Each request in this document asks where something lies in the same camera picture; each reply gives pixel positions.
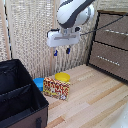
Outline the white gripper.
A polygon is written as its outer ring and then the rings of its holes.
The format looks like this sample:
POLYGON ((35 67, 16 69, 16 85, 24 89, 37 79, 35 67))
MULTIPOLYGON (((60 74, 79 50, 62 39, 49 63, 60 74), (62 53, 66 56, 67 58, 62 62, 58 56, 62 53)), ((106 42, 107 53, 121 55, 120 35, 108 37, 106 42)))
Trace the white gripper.
MULTIPOLYGON (((53 55, 58 55, 56 47, 77 44, 80 39, 80 28, 51 29, 47 32, 47 45, 53 48, 53 55)), ((66 54, 70 54, 71 47, 66 49, 66 54)))

